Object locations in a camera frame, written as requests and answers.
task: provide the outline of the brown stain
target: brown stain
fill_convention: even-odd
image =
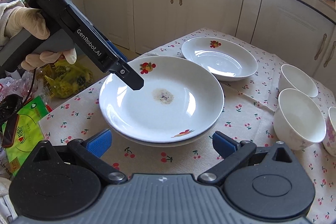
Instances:
[[[163,105],[169,105],[174,100],[174,95],[166,89],[155,89],[152,92],[153,98]]]

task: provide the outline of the gloved hand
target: gloved hand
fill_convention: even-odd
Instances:
[[[7,21],[5,36],[9,38],[13,37],[18,34],[22,28],[25,28],[38,39],[47,39],[50,35],[50,31],[45,25],[45,20],[38,9],[19,7],[14,10]],[[28,54],[26,59],[21,63],[21,66],[25,70],[33,70],[45,64],[56,62],[61,54],[64,55],[70,64],[76,62],[77,55],[73,48],[64,52],[45,51],[41,54]]]

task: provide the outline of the table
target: table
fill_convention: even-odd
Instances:
[[[256,58],[258,71],[245,80],[221,82],[226,96],[224,108],[218,122],[205,137],[180,147],[157,148],[128,141],[114,132],[113,144],[102,156],[104,161],[127,175],[193,173],[197,177],[222,160],[212,147],[211,136],[215,130],[237,141],[252,140],[258,146],[270,146],[278,140],[272,124],[278,103],[280,67],[285,62],[276,55],[207,28],[145,55],[183,57],[181,45],[189,38],[201,36],[224,38],[244,47]],[[99,90],[103,82],[104,79],[93,84],[44,117],[39,124],[45,138],[53,145],[64,145],[74,138],[87,139],[108,128],[99,109]],[[326,117],[328,108],[335,105],[335,98],[321,83],[315,83],[319,94],[314,102]],[[308,219],[314,223],[331,223],[336,218],[336,158],[328,154],[321,143],[295,151],[295,155],[316,189]]]

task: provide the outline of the ribbed gray surface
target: ribbed gray surface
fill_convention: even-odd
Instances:
[[[216,187],[191,175],[134,175],[108,186],[95,205],[67,220],[42,222],[19,217],[15,224],[250,224],[259,221],[234,211]],[[307,224],[306,219],[288,223]]]

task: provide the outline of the white sleeve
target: white sleeve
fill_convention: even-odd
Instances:
[[[9,37],[5,37],[5,27],[9,16],[19,7],[24,7],[24,4],[20,0],[15,0],[9,3],[0,3],[0,50],[9,40]]]

